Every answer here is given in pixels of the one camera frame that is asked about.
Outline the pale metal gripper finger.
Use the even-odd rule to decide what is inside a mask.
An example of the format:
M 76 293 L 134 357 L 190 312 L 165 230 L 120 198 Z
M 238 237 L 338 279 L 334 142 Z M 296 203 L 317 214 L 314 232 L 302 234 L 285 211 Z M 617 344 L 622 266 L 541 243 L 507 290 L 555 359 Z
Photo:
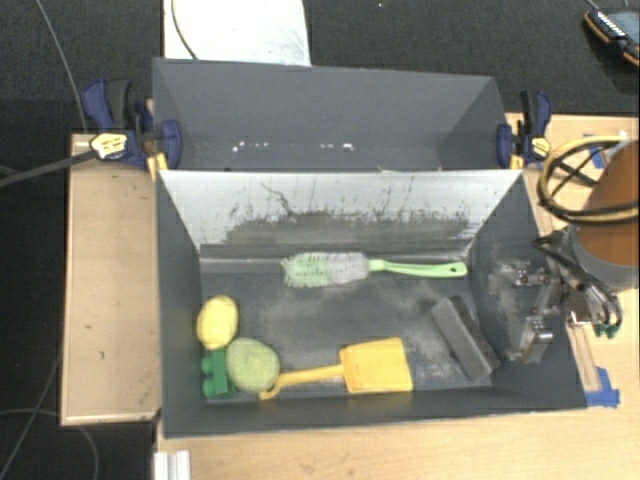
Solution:
M 529 267 L 528 262 L 498 263 L 488 276 L 488 294 L 515 301 L 520 290 L 551 283 L 551 276 L 544 268 L 531 271 Z
M 509 331 L 505 355 L 511 361 L 539 364 L 553 338 L 554 333 L 543 316 L 527 316 Z

